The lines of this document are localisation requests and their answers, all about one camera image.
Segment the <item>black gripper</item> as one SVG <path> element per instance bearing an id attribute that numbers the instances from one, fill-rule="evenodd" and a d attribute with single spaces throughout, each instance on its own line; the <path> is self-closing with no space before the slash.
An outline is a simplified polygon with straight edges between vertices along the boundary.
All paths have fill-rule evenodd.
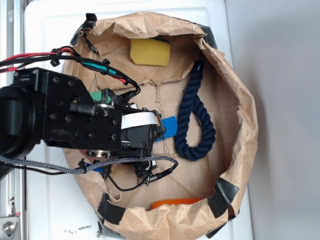
<path id="1" fill-rule="evenodd" d="M 22 121 L 16 158 L 40 142 L 86 150 L 92 157 L 149 157 L 166 130 L 157 111 L 97 103 L 80 79 L 66 74 L 38 67 L 19 70 L 13 89 Z"/>

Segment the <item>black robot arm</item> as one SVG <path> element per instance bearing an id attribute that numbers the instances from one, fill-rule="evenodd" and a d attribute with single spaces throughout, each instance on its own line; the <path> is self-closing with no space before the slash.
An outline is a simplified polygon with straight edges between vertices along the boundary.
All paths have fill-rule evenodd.
<path id="1" fill-rule="evenodd" d="M 123 163 L 134 165 L 138 177 L 148 178 L 153 144 L 166 131 L 161 115 L 125 104 L 121 96 L 109 100 L 109 93 L 96 100 L 78 78 L 38 67 L 16 71 L 13 84 L 0 90 L 1 162 L 20 164 L 44 142 L 107 157 L 76 169 L 56 167 L 60 173 L 101 172 Z"/>

